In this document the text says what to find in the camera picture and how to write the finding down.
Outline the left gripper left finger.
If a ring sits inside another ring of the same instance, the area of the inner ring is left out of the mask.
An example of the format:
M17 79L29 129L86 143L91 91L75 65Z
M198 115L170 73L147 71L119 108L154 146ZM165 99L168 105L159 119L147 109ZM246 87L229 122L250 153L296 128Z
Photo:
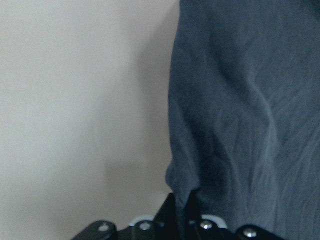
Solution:
M169 193L153 218L156 240L178 240L179 231L176 217L176 201Z

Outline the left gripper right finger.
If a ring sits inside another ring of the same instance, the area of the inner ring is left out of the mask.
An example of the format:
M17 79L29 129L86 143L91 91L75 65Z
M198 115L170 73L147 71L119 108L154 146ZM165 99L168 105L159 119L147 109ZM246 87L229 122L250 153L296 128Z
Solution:
M197 191L190 192L186 206L184 208L184 235L186 240L200 240L199 223L201 214L196 196Z

